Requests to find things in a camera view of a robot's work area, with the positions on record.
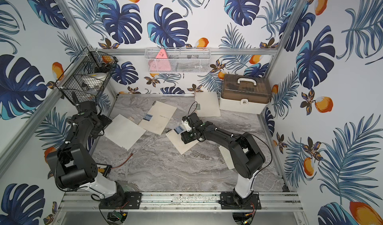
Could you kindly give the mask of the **torn cream page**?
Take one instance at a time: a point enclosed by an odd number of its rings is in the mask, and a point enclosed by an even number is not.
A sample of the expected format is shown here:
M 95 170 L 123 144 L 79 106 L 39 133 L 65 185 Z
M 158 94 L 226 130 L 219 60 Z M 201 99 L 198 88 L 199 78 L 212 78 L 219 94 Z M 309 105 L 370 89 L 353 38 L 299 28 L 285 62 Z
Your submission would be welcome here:
M 229 170 L 234 169 L 234 163 L 233 163 L 230 151 L 223 146 L 219 146 L 218 148 L 219 148 L 221 155 L 222 155 L 222 157 L 223 157 L 223 159 L 227 165 L 227 168 Z
M 105 136 L 119 147 L 130 150 L 145 132 L 145 129 L 119 114 L 105 129 Z

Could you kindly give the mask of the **large cream spiral notebook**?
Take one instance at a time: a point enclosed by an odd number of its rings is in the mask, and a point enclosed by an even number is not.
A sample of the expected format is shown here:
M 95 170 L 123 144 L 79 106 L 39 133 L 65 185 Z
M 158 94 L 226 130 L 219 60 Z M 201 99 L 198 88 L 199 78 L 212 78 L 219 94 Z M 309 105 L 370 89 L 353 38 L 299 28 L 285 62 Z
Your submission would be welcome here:
M 155 101 L 149 112 L 139 123 L 139 126 L 149 132 L 161 135 L 176 109 L 172 105 Z

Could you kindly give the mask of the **B5 spiral notebook blue label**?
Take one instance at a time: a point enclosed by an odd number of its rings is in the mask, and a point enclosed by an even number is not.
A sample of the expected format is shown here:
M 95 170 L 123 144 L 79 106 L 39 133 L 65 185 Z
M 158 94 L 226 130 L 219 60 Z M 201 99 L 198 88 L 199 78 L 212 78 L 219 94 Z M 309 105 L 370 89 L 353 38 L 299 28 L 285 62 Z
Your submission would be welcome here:
M 198 143 L 198 140 L 194 140 L 189 143 L 184 143 L 182 141 L 181 133 L 185 132 L 185 128 L 183 125 L 177 126 L 168 132 L 166 132 L 166 136 L 171 141 L 171 143 L 175 146 L 175 148 L 179 151 L 180 154 L 184 154 L 186 151 L 191 149 L 194 145 Z

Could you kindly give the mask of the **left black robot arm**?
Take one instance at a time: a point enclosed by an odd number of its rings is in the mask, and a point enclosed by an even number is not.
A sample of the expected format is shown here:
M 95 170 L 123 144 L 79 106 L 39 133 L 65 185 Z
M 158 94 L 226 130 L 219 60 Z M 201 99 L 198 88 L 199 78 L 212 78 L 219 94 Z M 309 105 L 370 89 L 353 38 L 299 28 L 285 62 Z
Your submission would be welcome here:
M 71 95 L 78 113 L 69 119 L 70 129 L 62 145 L 46 157 L 55 184 L 62 191 L 87 190 L 104 202 L 122 201 L 125 193 L 121 185 L 98 172 L 86 149 L 88 139 L 104 135 L 112 120 L 97 112 L 94 101 L 80 102 L 74 92 Z

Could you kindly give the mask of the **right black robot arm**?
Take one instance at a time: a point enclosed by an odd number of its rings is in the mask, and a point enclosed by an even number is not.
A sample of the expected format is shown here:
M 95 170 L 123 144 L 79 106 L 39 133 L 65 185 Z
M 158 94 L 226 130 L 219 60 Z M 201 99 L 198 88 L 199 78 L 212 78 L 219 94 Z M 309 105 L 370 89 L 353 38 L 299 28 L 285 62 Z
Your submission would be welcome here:
M 249 200 L 253 194 L 253 182 L 263 169 L 266 158 L 250 133 L 235 134 L 220 129 L 213 123 L 203 122 L 196 113 L 184 116 L 182 123 L 186 131 L 181 133 L 182 141 L 212 141 L 229 151 L 238 179 L 234 196 L 239 200 Z

